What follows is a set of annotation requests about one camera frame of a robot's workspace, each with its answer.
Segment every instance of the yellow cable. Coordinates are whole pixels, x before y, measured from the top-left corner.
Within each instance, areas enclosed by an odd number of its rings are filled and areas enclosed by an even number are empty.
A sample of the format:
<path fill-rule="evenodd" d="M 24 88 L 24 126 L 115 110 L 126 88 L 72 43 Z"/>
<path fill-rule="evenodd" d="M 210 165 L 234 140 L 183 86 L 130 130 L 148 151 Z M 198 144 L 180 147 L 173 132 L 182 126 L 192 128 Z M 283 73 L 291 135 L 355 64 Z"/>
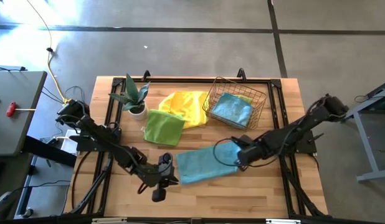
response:
<path fill-rule="evenodd" d="M 26 1 L 29 3 L 29 5 L 31 5 L 31 7 L 33 8 L 33 10 L 35 10 L 35 12 L 36 12 L 37 15 L 40 17 L 40 19 L 42 19 L 42 21 L 43 21 L 45 27 L 47 28 L 47 31 L 49 31 L 49 35 L 50 35 L 50 48 L 52 49 L 52 37 L 51 37 L 51 31 L 50 31 L 50 29 L 49 29 L 49 26 L 45 23 L 43 17 L 39 14 L 39 12 L 37 12 L 37 10 L 36 10 L 35 7 L 31 4 L 31 2 L 30 2 L 29 0 L 26 0 Z M 47 56 L 47 67 L 49 68 L 49 73 L 50 73 L 51 78 L 53 79 L 53 81 L 54 81 L 54 83 L 55 83 L 55 87 L 57 87 L 57 90 L 58 90 L 58 92 L 60 93 L 60 96 L 61 96 L 61 98 L 62 98 L 62 101 L 63 101 L 63 103 L 65 104 L 65 103 L 67 103 L 69 100 L 66 99 L 65 96 L 64 96 L 64 95 L 62 94 L 62 92 L 61 92 L 61 89 L 60 89 L 60 86 L 58 85 L 57 79 L 55 79 L 55 77 L 54 77 L 54 75 L 53 75 L 53 71 L 52 71 L 51 68 L 50 68 L 50 61 L 51 61 L 51 59 L 50 59 L 50 52 L 49 52 L 49 55 Z"/>

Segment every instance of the wire basket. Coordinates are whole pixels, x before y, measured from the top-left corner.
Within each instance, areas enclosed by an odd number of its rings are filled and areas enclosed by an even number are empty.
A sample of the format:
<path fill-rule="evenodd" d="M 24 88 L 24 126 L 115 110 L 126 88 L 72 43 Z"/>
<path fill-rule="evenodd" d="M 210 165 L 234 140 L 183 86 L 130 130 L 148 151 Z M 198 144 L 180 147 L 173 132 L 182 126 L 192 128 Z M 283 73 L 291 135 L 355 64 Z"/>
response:
<path fill-rule="evenodd" d="M 212 113 L 213 108 L 215 107 L 223 93 L 245 96 L 252 99 L 250 103 L 250 105 L 252 106 L 252 113 L 246 126 L 243 126 L 239 123 L 236 123 L 227 118 Z M 266 97 L 266 94 L 262 93 L 261 91 L 254 90 L 253 88 L 249 88 L 247 86 L 238 84 L 222 77 L 216 77 L 213 82 L 213 85 L 211 86 L 211 89 L 209 90 L 209 94 L 206 96 L 202 108 L 206 112 L 206 116 L 218 119 L 219 121 L 222 121 L 235 128 L 243 130 L 255 129 L 259 122 L 260 114 L 262 113 L 263 107 L 265 105 Z"/>

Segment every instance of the concrete floor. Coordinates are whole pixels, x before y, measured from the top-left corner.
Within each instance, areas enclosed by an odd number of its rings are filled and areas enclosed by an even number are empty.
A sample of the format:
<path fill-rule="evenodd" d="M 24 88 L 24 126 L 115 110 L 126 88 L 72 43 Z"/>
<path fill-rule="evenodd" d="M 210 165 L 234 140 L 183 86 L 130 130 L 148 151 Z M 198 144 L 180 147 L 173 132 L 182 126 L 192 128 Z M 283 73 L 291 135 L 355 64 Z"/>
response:
<path fill-rule="evenodd" d="M 31 2 L 47 23 L 56 25 L 272 27 L 266 0 Z M 280 29 L 385 30 L 385 0 L 273 2 Z M 4 3 L 0 6 L 0 24 L 41 24 L 25 1 Z M 81 86 L 87 102 L 98 75 L 126 72 L 142 75 L 148 69 L 152 75 L 231 77 L 243 67 L 248 77 L 280 78 L 272 34 L 65 31 L 52 34 L 57 53 L 52 69 L 60 86 L 63 90 Z M 325 93 L 353 106 L 356 95 L 366 94 L 385 82 L 385 36 L 283 34 L 280 39 L 288 77 L 298 78 L 305 106 Z M 45 31 L 0 30 L 0 64 L 47 70 L 47 45 Z M 50 78 L 45 86 L 55 92 Z M 80 95 L 71 92 L 69 96 Z M 43 138 L 57 133 L 54 119 L 60 107 L 42 95 L 29 135 Z M 366 184 L 356 182 L 356 175 L 371 169 L 358 132 L 352 127 L 349 123 L 322 124 L 314 130 L 315 134 L 325 133 L 316 145 L 328 211 L 338 218 L 385 222 L 385 179 Z M 51 192 L 66 191 L 61 186 L 50 188 Z M 60 196 L 55 199 L 64 202 Z M 58 214 L 60 208 L 46 209 L 39 215 Z"/>

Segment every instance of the light blue towel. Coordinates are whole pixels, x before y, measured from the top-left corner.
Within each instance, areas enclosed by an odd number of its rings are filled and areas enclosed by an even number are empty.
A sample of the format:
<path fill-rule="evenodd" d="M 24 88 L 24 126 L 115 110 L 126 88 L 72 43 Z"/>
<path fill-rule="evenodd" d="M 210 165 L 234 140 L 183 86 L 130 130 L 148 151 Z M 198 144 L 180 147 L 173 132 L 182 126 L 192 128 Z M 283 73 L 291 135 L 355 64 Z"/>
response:
<path fill-rule="evenodd" d="M 226 163 L 234 164 L 240 148 L 234 142 L 216 146 L 216 157 Z M 225 166 L 213 156 L 213 146 L 176 155 L 180 183 L 191 184 L 202 180 L 220 177 L 237 172 L 237 167 Z"/>
<path fill-rule="evenodd" d="M 252 114 L 252 106 L 230 93 L 223 93 L 212 113 L 246 127 Z"/>

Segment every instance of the towel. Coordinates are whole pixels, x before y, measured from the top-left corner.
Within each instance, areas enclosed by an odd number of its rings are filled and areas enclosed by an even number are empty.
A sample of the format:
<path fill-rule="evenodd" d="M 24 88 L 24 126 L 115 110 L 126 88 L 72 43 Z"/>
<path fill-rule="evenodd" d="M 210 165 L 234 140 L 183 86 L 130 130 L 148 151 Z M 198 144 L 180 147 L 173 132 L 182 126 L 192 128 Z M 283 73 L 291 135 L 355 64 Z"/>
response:
<path fill-rule="evenodd" d="M 144 140 L 156 144 L 177 146 L 183 131 L 184 120 L 159 110 L 150 110 L 145 126 Z"/>
<path fill-rule="evenodd" d="M 246 127 L 252 115 L 252 106 L 237 96 L 223 93 L 212 113 Z"/>
<path fill-rule="evenodd" d="M 245 102 L 247 103 L 251 103 L 252 102 L 252 98 L 251 97 L 248 97 L 248 96 L 243 96 L 243 95 L 235 95 L 236 97 L 240 98 L 241 100 L 244 100 Z"/>
<path fill-rule="evenodd" d="M 177 91 L 159 104 L 159 110 L 181 115 L 186 121 L 183 129 L 200 126 L 208 121 L 202 108 L 206 96 L 206 91 Z"/>
<path fill-rule="evenodd" d="M 226 163 L 234 164 L 240 148 L 234 142 L 216 146 L 216 157 Z M 220 177 L 237 172 L 238 167 L 225 166 L 213 156 L 213 146 L 176 155 L 180 182 L 192 184 L 202 180 Z"/>

